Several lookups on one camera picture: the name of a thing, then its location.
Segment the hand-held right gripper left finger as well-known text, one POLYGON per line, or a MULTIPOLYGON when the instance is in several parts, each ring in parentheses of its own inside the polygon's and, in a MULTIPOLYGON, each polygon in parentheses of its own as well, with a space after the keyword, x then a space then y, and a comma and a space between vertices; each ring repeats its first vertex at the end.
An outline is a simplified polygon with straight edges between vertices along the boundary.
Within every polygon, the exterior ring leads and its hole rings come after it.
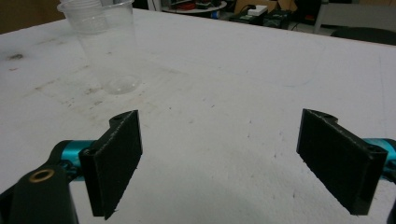
POLYGON ((127 189, 143 154, 139 114, 121 113, 109 120, 108 130, 97 140, 73 140, 61 162, 85 182, 96 217, 110 218, 127 189))

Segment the white foam mat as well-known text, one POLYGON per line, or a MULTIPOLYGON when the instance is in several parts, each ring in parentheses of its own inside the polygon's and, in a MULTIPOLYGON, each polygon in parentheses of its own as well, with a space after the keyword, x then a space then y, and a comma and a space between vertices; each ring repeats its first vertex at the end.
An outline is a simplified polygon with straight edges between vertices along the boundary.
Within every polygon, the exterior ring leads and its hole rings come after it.
POLYGON ((396 47, 136 10, 142 84, 102 91, 66 21, 0 35, 0 192, 64 139, 137 110, 143 156, 117 212, 91 224, 386 224, 396 185, 355 217, 296 151, 301 115, 396 139, 396 47))

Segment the white box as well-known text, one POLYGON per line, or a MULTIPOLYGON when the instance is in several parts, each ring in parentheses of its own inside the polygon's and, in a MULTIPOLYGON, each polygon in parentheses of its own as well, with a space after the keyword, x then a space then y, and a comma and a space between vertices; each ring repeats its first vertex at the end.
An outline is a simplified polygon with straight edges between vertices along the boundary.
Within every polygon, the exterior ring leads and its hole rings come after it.
POLYGON ((247 11, 247 14, 249 16, 255 16, 258 17, 261 14, 265 13, 268 10, 267 6, 261 6, 261 5, 257 5, 254 8, 251 8, 247 11))

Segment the cardboard box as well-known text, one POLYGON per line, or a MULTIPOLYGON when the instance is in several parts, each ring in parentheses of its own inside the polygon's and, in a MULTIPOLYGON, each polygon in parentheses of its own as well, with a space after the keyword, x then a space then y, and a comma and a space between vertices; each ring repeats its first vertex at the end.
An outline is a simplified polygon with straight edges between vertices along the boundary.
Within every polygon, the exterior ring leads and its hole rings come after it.
POLYGON ((275 9, 289 10, 294 12, 298 9, 294 0, 235 0, 234 13, 238 14, 247 5, 267 6, 268 11, 275 9))

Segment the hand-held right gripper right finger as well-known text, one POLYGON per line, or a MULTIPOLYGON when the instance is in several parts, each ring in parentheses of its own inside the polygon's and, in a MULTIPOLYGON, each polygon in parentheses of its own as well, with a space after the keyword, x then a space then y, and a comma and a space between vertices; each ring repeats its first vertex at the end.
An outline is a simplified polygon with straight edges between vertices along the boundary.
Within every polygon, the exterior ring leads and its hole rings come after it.
POLYGON ((297 153, 355 216, 369 213, 380 179, 396 184, 396 140, 360 138, 324 112, 303 110, 297 153))

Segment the single clear plastic cup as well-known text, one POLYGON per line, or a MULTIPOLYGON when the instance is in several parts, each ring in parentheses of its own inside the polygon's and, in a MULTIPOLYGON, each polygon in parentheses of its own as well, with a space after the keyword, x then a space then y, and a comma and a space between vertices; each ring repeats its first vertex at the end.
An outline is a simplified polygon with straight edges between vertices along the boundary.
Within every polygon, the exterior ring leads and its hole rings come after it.
POLYGON ((111 94, 134 91, 140 84, 134 34, 134 0, 100 0, 100 7, 57 9, 83 47, 92 73, 111 94))

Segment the black round stool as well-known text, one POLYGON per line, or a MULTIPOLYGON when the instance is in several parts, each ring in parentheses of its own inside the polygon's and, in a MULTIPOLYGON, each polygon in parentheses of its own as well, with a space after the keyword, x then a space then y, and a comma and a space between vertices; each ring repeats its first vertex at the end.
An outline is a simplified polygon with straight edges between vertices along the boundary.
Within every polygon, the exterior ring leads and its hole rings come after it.
POLYGON ((396 46, 396 32, 368 27, 345 27, 332 32, 332 37, 396 46))

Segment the round white table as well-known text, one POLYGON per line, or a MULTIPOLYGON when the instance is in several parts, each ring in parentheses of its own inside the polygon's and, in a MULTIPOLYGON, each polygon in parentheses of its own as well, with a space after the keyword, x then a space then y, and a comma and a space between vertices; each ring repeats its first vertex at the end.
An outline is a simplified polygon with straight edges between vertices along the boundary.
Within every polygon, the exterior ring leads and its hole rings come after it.
POLYGON ((177 14, 203 14, 227 6, 225 0, 162 0, 162 11, 177 14))

